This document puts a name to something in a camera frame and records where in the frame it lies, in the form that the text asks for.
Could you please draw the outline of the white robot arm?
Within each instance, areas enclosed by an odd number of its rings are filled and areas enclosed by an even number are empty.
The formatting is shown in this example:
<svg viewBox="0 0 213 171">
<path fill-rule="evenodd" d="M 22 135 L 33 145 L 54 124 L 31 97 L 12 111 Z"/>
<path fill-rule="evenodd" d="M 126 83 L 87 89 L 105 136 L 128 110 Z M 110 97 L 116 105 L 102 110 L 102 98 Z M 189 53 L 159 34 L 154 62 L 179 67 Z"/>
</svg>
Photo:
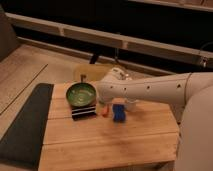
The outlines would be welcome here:
<svg viewBox="0 0 213 171">
<path fill-rule="evenodd" d="M 174 171 L 213 171 L 213 72 L 127 80 L 111 69 L 97 84 L 99 99 L 147 100 L 184 106 Z"/>
</svg>

